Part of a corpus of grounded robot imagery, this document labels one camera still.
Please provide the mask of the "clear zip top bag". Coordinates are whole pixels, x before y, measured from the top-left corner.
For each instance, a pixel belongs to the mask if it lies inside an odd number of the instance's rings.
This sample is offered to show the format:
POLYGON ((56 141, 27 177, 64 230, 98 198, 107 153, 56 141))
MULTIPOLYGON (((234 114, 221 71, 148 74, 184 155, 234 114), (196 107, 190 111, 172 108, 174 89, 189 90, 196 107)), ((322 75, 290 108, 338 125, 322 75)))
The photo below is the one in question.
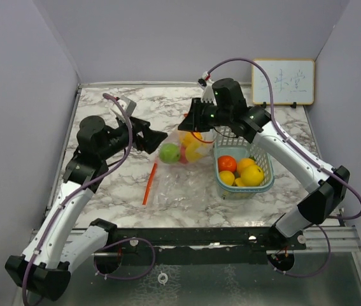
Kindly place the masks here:
POLYGON ((213 130, 200 133, 203 138, 200 142, 205 143, 209 147, 209 152, 206 157, 194 163, 187 164, 181 164, 179 162, 173 164, 163 163, 159 159, 161 146, 165 143, 173 143, 180 148, 182 146, 180 135, 184 132, 186 131, 173 129, 163 141, 162 145, 160 145, 148 177, 142 205, 151 205, 154 200, 164 200, 171 194, 179 196, 191 194, 192 180, 197 177, 196 172, 203 167, 203 160, 211 154, 218 133, 213 130))

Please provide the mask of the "green apple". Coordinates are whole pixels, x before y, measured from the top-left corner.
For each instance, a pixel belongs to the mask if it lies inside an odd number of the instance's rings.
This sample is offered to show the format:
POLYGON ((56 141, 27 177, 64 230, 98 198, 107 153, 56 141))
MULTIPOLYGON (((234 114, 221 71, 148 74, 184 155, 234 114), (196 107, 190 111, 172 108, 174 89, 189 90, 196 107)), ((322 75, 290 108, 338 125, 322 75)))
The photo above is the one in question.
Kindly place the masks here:
POLYGON ((160 148, 159 159, 166 164, 177 163, 181 157, 179 146, 173 143, 165 143, 160 148))

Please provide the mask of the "pink fruit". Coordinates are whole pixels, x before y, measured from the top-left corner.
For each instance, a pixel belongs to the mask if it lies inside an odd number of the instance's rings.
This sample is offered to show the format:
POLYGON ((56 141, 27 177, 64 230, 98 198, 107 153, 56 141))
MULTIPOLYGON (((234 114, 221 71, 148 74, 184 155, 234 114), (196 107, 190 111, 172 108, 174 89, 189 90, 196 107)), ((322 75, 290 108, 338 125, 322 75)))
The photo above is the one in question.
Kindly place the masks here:
POLYGON ((188 159, 186 158, 185 151, 186 151, 186 147, 181 146, 180 147, 180 159, 178 161, 181 164, 187 164, 188 163, 188 159))

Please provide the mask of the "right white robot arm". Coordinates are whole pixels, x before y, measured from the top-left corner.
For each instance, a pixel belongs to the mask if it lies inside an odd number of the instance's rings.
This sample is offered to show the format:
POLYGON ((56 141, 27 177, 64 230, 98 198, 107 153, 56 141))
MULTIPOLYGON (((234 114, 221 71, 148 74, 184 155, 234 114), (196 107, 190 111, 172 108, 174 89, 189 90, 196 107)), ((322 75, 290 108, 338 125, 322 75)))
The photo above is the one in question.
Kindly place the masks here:
POLYGON ((284 249, 298 231, 311 224, 321 224, 344 200, 349 171, 318 159, 279 125, 261 106, 248 106, 240 84, 224 78, 204 88, 203 95, 192 99, 180 131, 208 132, 228 127, 238 137, 272 155, 302 184, 308 195, 272 226, 269 242, 284 249))

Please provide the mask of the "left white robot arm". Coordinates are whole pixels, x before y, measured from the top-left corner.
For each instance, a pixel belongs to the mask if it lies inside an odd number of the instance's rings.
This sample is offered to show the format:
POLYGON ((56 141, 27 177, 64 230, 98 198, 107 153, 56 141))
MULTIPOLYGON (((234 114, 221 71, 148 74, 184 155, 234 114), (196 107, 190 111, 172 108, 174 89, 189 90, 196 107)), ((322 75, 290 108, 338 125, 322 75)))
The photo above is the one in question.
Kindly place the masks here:
POLYGON ((5 263, 9 276, 24 292, 56 301, 67 289, 73 271, 92 252, 115 248, 117 227, 101 219, 91 223, 70 245, 66 240, 102 179, 111 173, 107 160, 120 151, 126 159, 131 149, 151 154, 168 137, 165 132, 150 129, 150 123, 142 119, 129 117, 117 122, 118 127, 112 128, 96 115, 80 122, 78 146, 50 212, 22 254, 9 256, 5 263))

